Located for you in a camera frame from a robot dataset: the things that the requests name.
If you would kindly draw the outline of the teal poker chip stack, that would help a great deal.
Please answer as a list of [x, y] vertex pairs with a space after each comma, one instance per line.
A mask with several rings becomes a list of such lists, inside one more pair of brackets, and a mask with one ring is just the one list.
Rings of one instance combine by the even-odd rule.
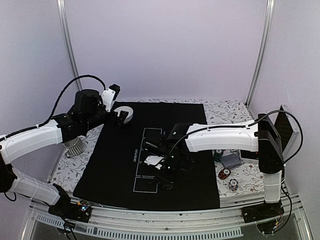
[[214, 150], [214, 151], [213, 151], [213, 160], [214, 160], [215, 162], [220, 162], [223, 154], [224, 154], [224, 151], [221, 150], [221, 149], [216, 149], [216, 150]]

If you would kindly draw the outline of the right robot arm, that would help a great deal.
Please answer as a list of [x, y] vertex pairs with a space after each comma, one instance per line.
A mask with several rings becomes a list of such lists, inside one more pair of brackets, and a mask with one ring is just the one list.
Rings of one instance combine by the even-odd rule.
[[173, 186], [173, 177], [182, 169], [190, 153], [216, 150], [240, 150], [257, 153], [258, 168], [263, 175], [264, 203], [258, 213], [269, 218], [278, 210], [281, 199], [282, 174], [293, 157], [284, 159], [282, 137], [270, 115], [289, 117], [299, 133], [302, 127], [290, 112], [279, 109], [260, 113], [257, 119], [230, 124], [177, 123], [167, 137], [146, 137], [143, 149], [149, 155], [143, 161], [159, 171], [156, 179], [166, 187]]

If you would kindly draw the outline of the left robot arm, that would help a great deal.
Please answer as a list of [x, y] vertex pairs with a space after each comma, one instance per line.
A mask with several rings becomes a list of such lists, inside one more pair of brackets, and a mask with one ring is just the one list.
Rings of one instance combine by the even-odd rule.
[[12, 162], [47, 146], [66, 144], [104, 124], [121, 126], [133, 117], [133, 109], [113, 109], [119, 93], [117, 85], [103, 92], [84, 89], [75, 94], [74, 104], [67, 113], [49, 117], [45, 123], [0, 138], [0, 191], [42, 201], [53, 214], [70, 217], [77, 209], [66, 191], [57, 184], [39, 181], [15, 169]]

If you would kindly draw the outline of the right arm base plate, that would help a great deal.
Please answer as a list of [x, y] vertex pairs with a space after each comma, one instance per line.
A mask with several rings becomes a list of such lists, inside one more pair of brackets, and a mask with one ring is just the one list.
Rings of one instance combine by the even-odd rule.
[[276, 203], [259, 203], [241, 208], [241, 215], [245, 223], [261, 221], [269, 218], [279, 217], [284, 213], [282, 201]]

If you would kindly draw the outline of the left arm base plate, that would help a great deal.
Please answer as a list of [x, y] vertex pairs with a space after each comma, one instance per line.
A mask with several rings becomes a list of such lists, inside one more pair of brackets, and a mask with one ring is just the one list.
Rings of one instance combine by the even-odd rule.
[[59, 200], [55, 205], [50, 205], [48, 213], [63, 220], [74, 220], [88, 223], [92, 213], [92, 206], [83, 200], [72, 203], [67, 200]]

